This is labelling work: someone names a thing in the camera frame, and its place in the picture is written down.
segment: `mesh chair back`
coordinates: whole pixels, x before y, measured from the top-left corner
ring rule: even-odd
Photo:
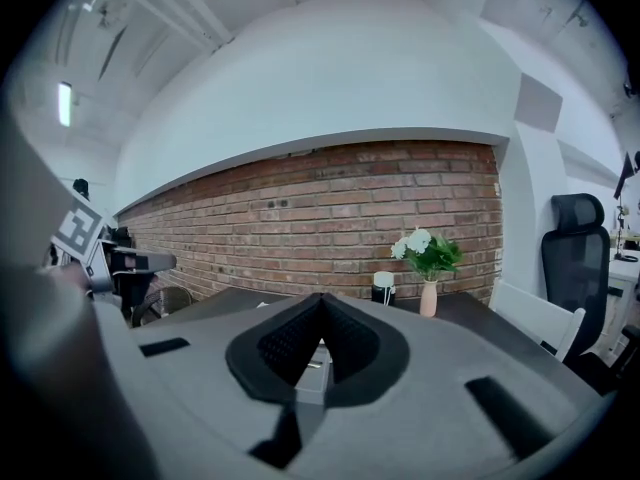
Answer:
[[[547,299],[568,311],[586,314],[569,357],[591,347],[604,326],[609,278],[609,234],[604,209],[590,194],[553,196],[558,227],[542,239]]]

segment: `white ceiling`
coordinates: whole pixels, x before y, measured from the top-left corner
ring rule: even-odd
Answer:
[[[98,0],[91,12],[82,9],[82,4],[91,0],[61,0],[16,67],[10,86],[13,108],[30,140],[118,149],[153,97],[188,63],[211,55],[224,43],[203,13],[194,8],[193,0],[171,0],[180,12],[171,9],[166,0],[147,1],[177,23],[183,34],[133,0]],[[309,0],[201,1],[235,36],[261,16]],[[436,8],[440,2],[456,2],[480,14],[485,0],[425,1]],[[563,60],[608,112],[624,109],[624,57],[588,3],[508,1],[511,3],[505,4],[504,10],[508,26],[539,41]],[[187,19],[204,34],[195,31]],[[57,120],[60,81],[73,86],[70,128],[60,126]]]

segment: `black office chair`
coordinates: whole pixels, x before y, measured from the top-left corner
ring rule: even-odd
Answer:
[[[593,346],[604,327],[609,292],[609,233],[602,227],[604,209],[590,194],[553,196],[558,226],[542,239],[547,299],[568,311],[584,308],[585,316],[564,363],[598,393],[616,389],[618,377],[640,342],[640,329],[626,326],[629,344],[609,368]]]

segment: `pink vase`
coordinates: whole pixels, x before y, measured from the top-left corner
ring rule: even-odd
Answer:
[[[436,284],[436,281],[424,282],[422,297],[420,297],[420,314],[422,316],[433,317],[436,315],[436,306],[438,305]]]

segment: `red brick wall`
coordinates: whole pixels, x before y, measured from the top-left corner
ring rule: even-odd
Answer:
[[[200,178],[131,208],[120,225],[136,247],[175,254],[161,282],[196,298],[227,286],[369,297],[378,270],[396,272],[397,297],[416,296],[420,278],[389,247],[425,227],[465,251],[439,289],[486,299],[502,256],[497,183],[489,146],[355,144]]]

